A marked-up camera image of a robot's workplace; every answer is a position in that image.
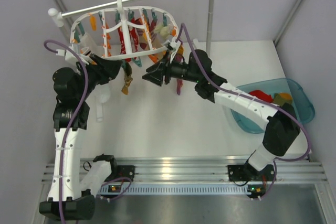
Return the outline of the olive orange striped sock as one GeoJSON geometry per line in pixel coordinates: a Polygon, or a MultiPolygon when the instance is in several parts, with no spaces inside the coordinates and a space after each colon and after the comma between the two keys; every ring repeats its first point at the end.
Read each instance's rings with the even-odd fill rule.
{"type": "Polygon", "coordinates": [[[124,70],[124,85],[121,89],[121,92],[125,95],[129,94],[129,86],[131,82],[133,81],[132,78],[132,68],[128,62],[124,62],[122,64],[122,68],[124,70]]]}

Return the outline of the white oval clip hanger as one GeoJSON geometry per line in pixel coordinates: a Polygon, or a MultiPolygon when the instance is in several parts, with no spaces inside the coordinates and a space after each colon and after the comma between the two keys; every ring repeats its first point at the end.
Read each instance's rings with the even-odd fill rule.
{"type": "Polygon", "coordinates": [[[124,6],[123,0],[117,0],[115,7],[98,8],[85,11],[73,23],[70,30],[70,43],[79,44],[80,37],[89,33],[98,46],[103,48],[101,58],[108,60],[139,59],[142,56],[152,57],[153,61],[166,52],[164,43],[169,40],[179,40],[179,28],[173,16],[157,7],[152,6],[124,6]],[[176,27],[176,36],[162,39],[154,33],[158,23],[164,26],[176,27]],[[133,52],[128,26],[136,29],[139,38],[138,51],[133,52]],[[121,54],[121,43],[117,29],[122,27],[126,54],[121,54]]]}

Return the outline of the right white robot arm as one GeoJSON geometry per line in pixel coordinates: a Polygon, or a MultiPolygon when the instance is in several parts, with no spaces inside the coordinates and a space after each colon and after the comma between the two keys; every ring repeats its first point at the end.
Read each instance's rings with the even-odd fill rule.
{"type": "Polygon", "coordinates": [[[283,157],[301,132],[291,104],[267,103],[233,86],[212,71],[212,61],[203,50],[191,52],[188,62],[177,62],[165,55],[148,67],[142,78],[157,86],[169,84],[173,78],[194,82],[201,98],[232,109],[263,129],[262,143],[242,169],[242,179],[248,182],[258,180],[270,162],[283,157]]]}

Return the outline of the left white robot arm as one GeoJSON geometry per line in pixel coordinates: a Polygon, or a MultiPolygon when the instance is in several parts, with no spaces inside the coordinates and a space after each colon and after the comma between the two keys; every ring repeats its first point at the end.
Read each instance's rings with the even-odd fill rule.
{"type": "Polygon", "coordinates": [[[117,178],[114,156],[101,154],[93,159],[86,176],[80,178],[82,141],[88,126],[87,97],[96,86],[114,80],[122,66],[92,54],[91,63],[76,63],[76,70],[60,68],[53,74],[56,107],[53,114],[56,140],[52,185],[39,212],[55,221],[90,220],[96,208],[96,195],[102,184],[117,178]]]}

